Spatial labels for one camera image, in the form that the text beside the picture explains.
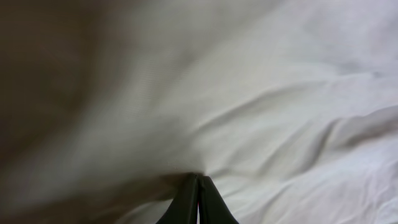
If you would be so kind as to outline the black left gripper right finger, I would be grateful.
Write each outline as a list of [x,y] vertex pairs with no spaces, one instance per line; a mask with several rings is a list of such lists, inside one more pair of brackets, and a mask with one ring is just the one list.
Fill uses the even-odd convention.
[[200,224],[239,224],[208,176],[199,177]]

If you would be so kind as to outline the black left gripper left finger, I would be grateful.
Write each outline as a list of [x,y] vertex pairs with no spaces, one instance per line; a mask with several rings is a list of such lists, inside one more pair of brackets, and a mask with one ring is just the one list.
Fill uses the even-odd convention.
[[198,175],[188,174],[170,206],[156,224],[196,224],[198,191]]

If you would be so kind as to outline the beige khaki shorts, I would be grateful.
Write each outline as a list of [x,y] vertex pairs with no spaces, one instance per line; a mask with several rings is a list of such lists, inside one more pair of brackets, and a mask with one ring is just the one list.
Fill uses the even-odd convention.
[[1,222],[397,222],[396,1],[2,1]]

